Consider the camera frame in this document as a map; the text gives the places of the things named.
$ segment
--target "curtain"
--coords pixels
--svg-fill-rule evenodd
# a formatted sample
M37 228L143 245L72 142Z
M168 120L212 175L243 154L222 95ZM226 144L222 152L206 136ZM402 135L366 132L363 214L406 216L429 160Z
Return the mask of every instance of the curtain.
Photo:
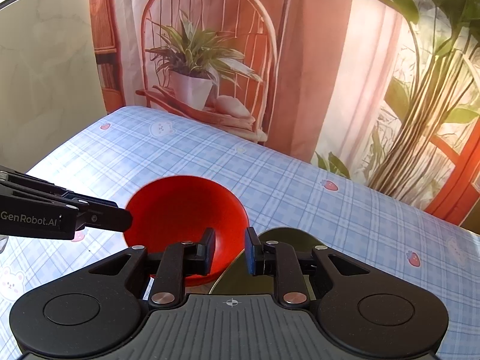
M322 156L332 152L350 170L362 159L385 97L401 26L402 15L380 1L352 1L337 81L315 149Z
M352 0L291 0L266 146L310 162L332 97Z

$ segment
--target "blue plaid tablecloth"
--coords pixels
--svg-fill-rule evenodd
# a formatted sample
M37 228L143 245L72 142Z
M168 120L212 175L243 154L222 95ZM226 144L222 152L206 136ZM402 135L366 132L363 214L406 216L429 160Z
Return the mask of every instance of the blue plaid tablecloth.
M450 317L438 355L480 358L479 237L350 180L144 107L125 107L93 123L29 174L120 207L164 176L217 181L241 200L258 233L300 228L436 294ZM74 241L8 240L0 254L0 360L20 356L8 316L21 293L126 247L121 234L92 228Z

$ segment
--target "metal screw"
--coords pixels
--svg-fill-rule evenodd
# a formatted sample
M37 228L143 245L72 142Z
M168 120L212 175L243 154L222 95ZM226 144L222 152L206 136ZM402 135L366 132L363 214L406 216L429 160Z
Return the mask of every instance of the metal screw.
M175 296L169 292L157 292L152 295L152 302L156 304L168 304L175 300Z
M307 296L301 292L288 292L283 296L283 300L289 304L300 304L307 300Z

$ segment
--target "bookshelf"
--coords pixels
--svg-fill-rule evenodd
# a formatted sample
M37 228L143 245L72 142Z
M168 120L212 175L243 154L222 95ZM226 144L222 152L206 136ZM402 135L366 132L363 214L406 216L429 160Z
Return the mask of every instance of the bookshelf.
M125 106L122 63L113 0L90 0L92 38L107 113Z

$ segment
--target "crosshair mark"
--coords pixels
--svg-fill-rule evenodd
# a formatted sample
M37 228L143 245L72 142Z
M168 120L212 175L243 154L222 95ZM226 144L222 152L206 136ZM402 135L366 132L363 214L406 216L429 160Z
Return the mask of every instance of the crosshair mark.
M230 306L230 307L234 307L234 306L238 305L238 304L241 303L241 302L239 302L238 300L232 298L232 299L227 300L227 301L224 302L224 303L226 303L226 304L227 304L228 306Z

